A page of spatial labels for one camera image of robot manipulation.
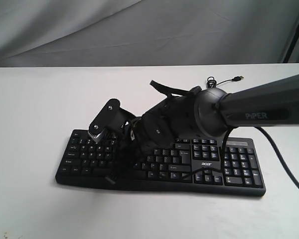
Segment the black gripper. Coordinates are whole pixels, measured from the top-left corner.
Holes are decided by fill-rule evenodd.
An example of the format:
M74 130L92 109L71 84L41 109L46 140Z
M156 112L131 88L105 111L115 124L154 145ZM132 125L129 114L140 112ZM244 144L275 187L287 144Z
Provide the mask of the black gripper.
M164 99L157 105L137 117L131 112L119 108L128 126L119 142L119 159L138 159L151 154L155 148L171 148L176 139L175 130L170 124L169 112L173 99ZM120 174L118 161L110 161L109 173L105 179L112 185Z

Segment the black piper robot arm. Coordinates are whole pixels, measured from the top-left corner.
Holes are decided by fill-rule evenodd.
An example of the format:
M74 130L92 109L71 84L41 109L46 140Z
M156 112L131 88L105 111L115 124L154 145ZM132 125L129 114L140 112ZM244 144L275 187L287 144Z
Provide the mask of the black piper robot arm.
M117 158L108 181L116 181L147 152L170 148L178 138L222 137L238 127L299 126L299 75L236 93L219 88L189 91L151 81L165 99L141 117L124 116Z

